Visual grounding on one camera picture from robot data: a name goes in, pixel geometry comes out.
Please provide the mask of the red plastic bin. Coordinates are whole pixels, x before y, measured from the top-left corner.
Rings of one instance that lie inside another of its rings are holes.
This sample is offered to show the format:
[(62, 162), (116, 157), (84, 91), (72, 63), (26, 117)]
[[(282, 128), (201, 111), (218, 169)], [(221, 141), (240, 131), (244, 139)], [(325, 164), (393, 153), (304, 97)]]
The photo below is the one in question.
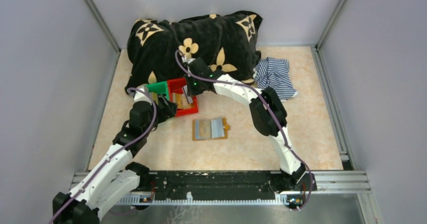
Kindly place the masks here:
[[(174, 103), (173, 93), (181, 94), (182, 93), (181, 88), (184, 85), (187, 85), (187, 82), (185, 78), (177, 78), (177, 79), (167, 80), (167, 84), (168, 84), (170, 101)], [(177, 109), (177, 113), (175, 115), (176, 117), (198, 113), (197, 98), (195, 96), (191, 98), (194, 101), (193, 103), (194, 106), (190, 109)]]

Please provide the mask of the green plastic bin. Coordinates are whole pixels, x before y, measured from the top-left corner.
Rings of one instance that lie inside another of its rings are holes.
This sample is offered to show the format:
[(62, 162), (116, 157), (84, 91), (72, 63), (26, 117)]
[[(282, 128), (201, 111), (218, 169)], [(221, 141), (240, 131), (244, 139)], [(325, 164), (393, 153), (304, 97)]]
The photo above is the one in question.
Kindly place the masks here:
[(166, 98), (169, 98), (169, 90), (167, 81), (157, 82), (153, 84), (148, 84), (147, 88), (150, 92), (154, 92), (157, 94), (162, 94)]

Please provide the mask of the yellow leather card holder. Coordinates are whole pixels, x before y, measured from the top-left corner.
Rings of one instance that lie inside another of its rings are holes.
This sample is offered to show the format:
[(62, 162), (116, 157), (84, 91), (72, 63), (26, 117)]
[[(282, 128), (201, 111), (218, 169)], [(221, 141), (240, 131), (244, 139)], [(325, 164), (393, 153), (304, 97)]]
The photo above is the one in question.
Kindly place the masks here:
[(192, 140), (219, 140), (227, 139), (230, 125), (226, 118), (194, 119), (192, 121)]

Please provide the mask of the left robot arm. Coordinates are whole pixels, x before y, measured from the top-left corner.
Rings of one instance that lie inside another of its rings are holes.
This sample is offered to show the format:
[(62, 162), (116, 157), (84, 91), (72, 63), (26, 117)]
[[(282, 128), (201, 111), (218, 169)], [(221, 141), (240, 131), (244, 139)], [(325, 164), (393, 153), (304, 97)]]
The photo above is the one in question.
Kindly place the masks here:
[(158, 124), (175, 117), (177, 104), (163, 96), (145, 95), (133, 104), (101, 161), (68, 193), (59, 192), (52, 201), (49, 223), (100, 223), (106, 213), (132, 190), (151, 185), (148, 167), (133, 161)]

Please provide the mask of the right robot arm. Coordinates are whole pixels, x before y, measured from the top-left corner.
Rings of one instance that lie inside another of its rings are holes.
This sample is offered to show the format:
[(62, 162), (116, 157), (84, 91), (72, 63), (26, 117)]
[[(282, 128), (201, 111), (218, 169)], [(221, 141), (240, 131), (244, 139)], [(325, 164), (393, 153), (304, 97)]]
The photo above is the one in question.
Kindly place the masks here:
[(221, 70), (212, 71), (201, 58), (185, 59), (183, 62), (178, 59), (177, 64), (185, 73), (190, 94), (199, 95), (210, 91), (249, 108), (255, 129), (272, 142), (284, 185), (290, 190), (298, 189), (304, 181), (307, 167), (292, 148), (288, 136), (287, 112), (275, 90), (261, 90)]

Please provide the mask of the cards in red bin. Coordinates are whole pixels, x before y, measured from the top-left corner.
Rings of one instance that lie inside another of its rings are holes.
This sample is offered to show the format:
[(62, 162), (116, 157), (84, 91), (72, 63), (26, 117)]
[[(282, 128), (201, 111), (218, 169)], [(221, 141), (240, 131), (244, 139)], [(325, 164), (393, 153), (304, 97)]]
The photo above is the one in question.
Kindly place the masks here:
[(188, 87), (184, 85), (181, 88), (182, 93), (173, 93), (174, 102), (177, 104), (178, 109), (190, 109), (194, 106), (193, 99), (188, 95)]

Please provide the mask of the black floral blanket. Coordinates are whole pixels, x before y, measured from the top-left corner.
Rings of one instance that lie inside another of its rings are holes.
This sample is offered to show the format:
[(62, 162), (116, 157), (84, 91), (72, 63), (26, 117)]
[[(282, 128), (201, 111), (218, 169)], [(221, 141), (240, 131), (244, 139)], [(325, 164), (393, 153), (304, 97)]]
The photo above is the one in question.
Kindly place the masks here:
[(132, 69), (125, 89), (181, 78), (175, 55), (202, 58), (247, 85), (255, 83), (254, 68), (261, 59), (256, 49), (263, 18), (251, 11), (209, 14), (178, 22), (137, 19), (127, 41)]

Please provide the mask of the blue striped cloth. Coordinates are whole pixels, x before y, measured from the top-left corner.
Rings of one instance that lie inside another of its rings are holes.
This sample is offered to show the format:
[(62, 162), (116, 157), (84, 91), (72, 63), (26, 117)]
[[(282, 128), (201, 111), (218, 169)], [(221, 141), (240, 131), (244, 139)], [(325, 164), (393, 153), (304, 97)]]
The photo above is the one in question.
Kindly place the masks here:
[(258, 88), (273, 88), (282, 102), (298, 95), (290, 78), (287, 59), (267, 57), (260, 59), (254, 68), (254, 80)]

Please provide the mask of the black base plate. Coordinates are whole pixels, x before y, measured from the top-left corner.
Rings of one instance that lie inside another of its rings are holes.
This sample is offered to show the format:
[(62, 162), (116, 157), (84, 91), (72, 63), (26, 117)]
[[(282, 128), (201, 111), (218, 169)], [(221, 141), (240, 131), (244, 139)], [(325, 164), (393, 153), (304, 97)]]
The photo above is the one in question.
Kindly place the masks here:
[(282, 192), (316, 191), (314, 175), (305, 174), (299, 184), (284, 182), (280, 171), (155, 171), (136, 191), (153, 194), (155, 200), (272, 200)]

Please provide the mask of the aluminium front rail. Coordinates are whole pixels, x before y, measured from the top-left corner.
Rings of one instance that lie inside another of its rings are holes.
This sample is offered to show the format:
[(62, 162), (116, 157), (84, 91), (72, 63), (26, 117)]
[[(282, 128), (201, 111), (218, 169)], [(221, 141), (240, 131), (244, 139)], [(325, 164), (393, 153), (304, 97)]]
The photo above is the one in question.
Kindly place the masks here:
[(312, 171), (295, 187), (279, 187), (279, 171), (154, 171), (147, 187), (117, 205), (288, 205), (316, 194), (367, 194), (363, 171)]

